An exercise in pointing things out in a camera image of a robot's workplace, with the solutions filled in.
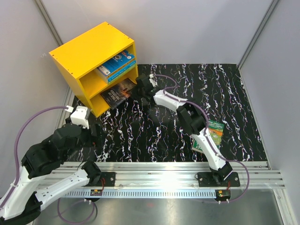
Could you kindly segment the green Storey Treehouse book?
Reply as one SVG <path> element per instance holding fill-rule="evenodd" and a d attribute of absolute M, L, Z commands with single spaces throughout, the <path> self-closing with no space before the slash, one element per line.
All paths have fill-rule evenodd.
<path fill-rule="evenodd" d="M 224 124 L 219 123 L 213 120 L 209 120 L 209 133 L 214 141 L 216 147 L 219 149 L 219 146 L 221 144 L 222 136 L 223 136 L 223 131 L 224 131 Z M 197 143 L 196 140 L 193 140 L 192 144 L 192 150 L 198 151 L 203 154 L 203 151 L 200 147 L 200 145 Z"/>

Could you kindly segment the blue paperback with round badge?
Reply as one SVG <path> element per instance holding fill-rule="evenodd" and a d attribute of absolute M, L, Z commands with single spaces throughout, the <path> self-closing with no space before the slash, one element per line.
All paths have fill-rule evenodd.
<path fill-rule="evenodd" d="M 96 71 L 104 77 L 109 78 L 120 71 L 123 67 L 128 66 L 134 60 L 135 56 L 133 54 L 127 50 L 123 50 L 104 62 L 102 65 L 98 66 Z"/>

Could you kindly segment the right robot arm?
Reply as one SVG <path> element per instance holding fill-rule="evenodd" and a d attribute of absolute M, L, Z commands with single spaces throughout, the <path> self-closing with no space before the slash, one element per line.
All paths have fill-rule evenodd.
<path fill-rule="evenodd" d="M 209 120 L 204 110 L 195 100 L 188 100 L 163 90 L 154 81 L 154 75 L 140 75 L 132 89 L 132 97 L 141 103 L 151 103 L 163 106 L 177 113 L 183 131 L 190 135 L 206 156 L 212 180 L 217 186 L 223 186 L 229 181 L 233 169 L 223 157 L 209 133 Z"/>

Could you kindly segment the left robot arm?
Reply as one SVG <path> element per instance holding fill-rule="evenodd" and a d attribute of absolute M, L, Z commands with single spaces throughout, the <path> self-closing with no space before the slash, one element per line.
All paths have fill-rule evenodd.
<path fill-rule="evenodd" d="M 17 183 L 0 200 L 0 223 L 26 225 L 68 192 L 86 185 L 98 185 L 101 171 L 96 163 L 86 161 L 67 178 L 37 189 L 41 181 L 76 151 L 84 147 L 101 147 L 103 143 L 99 125 L 83 128 L 66 124 L 41 143 L 31 146 L 21 160 Z"/>

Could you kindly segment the blue comic paperback book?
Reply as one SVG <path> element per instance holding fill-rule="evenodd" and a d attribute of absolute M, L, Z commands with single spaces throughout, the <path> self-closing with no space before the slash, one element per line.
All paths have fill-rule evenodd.
<path fill-rule="evenodd" d="M 136 65 L 136 61 L 132 61 L 129 64 L 127 64 L 125 67 L 121 68 L 118 72 L 113 74 L 111 77 L 108 78 L 108 83 L 111 83 L 114 81 L 117 77 L 121 76 L 122 73 L 124 73 L 127 69 L 130 69 L 131 67 L 134 67 Z"/>

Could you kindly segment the dark Tale of Two Cities book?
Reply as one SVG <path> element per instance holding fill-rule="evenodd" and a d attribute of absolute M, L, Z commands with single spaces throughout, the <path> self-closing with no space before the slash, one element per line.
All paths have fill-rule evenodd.
<path fill-rule="evenodd" d="M 115 109 L 131 95 L 131 90 L 136 86 L 129 78 L 119 82 L 111 88 L 103 91 L 100 95 L 111 109 Z"/>

